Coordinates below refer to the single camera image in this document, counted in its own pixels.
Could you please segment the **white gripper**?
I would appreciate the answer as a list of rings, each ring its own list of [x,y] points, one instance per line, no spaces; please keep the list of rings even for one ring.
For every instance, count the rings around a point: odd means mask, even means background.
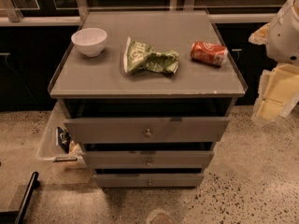
[[[270,23],[252,33],[249,42],[265,45]],[[251,120],[260,126],[279,117],[287,118],[299,102],[299,66],[278,63],[271,71],[263,70],[259,81],[258,98]]]

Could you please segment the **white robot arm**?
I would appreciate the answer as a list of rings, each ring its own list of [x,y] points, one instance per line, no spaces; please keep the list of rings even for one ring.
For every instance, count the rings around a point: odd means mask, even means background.
[[[286,118],[298,103],[299,93],[299,0],[287,0],[275,17],[249,37],[249,42],[265,45],[267,56],[278,64],[263,70],[258,98],[251,119],[267,125]]]

